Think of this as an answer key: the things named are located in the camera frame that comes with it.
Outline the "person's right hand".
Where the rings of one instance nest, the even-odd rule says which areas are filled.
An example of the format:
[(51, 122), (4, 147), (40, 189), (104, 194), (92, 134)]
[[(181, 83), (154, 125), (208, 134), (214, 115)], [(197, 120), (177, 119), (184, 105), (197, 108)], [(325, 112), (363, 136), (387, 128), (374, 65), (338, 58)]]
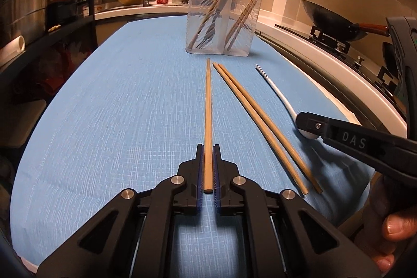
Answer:
[(399, 244), (416, 235), (416, 208), (395, 212), (393, 203), (387, 197), (384, 178), (379, 177), (371, 186), (362, 213), (363, 228), (354, 240), (382, 274), (394, 266)]

